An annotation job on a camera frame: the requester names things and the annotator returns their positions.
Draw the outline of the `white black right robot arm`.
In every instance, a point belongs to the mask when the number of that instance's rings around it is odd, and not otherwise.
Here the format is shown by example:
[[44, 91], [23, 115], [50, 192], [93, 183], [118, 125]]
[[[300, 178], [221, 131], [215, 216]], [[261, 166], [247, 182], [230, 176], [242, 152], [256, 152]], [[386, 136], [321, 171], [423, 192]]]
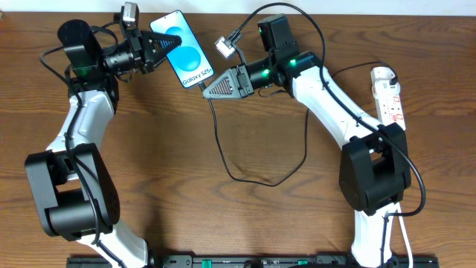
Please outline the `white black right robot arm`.
[[355, 211], [352, 255], [362, 267], [383, 267], [391, 259], [390, 225], [404, 216], [399, 203], [411, 186], [404, 129], [368, 115], [331, 78], [323, 57], [300, 52], [285, 15], [257, 25], [268, 56], [226, 69], [202, 87], [204, 98], [243, 99], [274, 84], [306, 106], [341, 148], [339, 185]]

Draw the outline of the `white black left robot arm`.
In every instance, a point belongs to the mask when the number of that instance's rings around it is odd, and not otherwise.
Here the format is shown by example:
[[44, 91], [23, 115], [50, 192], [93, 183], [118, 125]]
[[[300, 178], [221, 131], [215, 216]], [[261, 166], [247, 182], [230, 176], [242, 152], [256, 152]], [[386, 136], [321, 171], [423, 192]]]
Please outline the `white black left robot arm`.
[[117, 20], [122, 42], [102, 47], [93, 26], [80, 19], [62, 24], [57, 36], [69, 64], [61, 81], [70, 109], [57, 137], [25, 160], [44, 232], [90, 246], [108, 267], [158, 267], [149, 244], [120, 217], [118, 192], [100, 155], [106, 128], [117, 112], [119, 82], [152, 72], [181, 44], [177, 35], [138, 29]]

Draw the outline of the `blue Galaxy smartphone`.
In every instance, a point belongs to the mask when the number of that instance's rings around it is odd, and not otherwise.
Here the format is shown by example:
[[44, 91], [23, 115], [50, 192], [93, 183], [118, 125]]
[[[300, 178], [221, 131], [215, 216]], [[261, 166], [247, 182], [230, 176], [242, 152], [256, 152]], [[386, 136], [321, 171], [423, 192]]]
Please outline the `blue Galaxy smartphone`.
[[195, 86], [214, 75], [213, 67], [180, 10], [150, 22], [149, 26], [154, 33], [181, 38], [181, 44], [167, 55], [167, 59], [184, 88]]

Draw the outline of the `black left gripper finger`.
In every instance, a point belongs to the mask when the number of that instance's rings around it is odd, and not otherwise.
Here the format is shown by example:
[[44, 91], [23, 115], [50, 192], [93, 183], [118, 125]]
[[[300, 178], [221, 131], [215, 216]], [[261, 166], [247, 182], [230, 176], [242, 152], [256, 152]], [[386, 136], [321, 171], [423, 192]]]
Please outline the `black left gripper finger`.
[[167, 55], [176, 48], [176, 45], [168, 45], [162, 48], [160, 45], [152, 45], [150, 50], [150, 61], [153, 69], [161, 65], [167, 58]]
[[169, 35], [162, 33], [155, 33], [152, 31], [141, 31], [144, 47], [156, 51], [173, 50], [181, 45], [181, 37], [177, 35]]

